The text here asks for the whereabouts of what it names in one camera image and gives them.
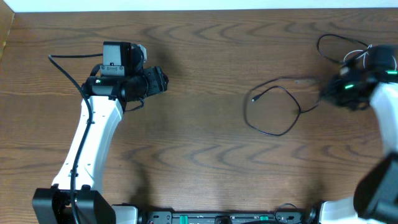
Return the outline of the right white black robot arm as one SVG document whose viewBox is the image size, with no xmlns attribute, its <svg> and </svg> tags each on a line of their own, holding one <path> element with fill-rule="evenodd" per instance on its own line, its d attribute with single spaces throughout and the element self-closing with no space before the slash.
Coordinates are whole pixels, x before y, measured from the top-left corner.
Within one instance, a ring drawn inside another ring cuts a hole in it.
<svg viewBox="0 0 398 224">
<path fill-rule="evenodd" d="M 377 118 L 383 155 L 357 185 L 352 197 L 325 201 L 315 223 L 397 223 L 397 46 L 378 45 L 344 61 L 322 97 L 351 110 L 371 108 Z"/>
</svg>

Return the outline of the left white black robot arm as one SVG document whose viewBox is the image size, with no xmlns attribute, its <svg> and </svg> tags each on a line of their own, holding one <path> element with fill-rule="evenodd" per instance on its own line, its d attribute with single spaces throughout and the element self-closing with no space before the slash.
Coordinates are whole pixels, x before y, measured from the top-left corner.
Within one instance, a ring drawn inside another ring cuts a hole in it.
<svg viewBox="0 0 398 224">
<path fill-rule="evenodd" d="M 103 174 L 114 132 L 128 102 L 167 90 L 160 67 L 144 68 L 141 44 L 106 41 L 102 63 L 94 66 L 80 92 L 81 113 L 67 158 L 49 188 L 37 188 L 32 206 L 39 223 L 145 223 L 135 206 L 110 205 L 102 196 Z"/>
</svg>

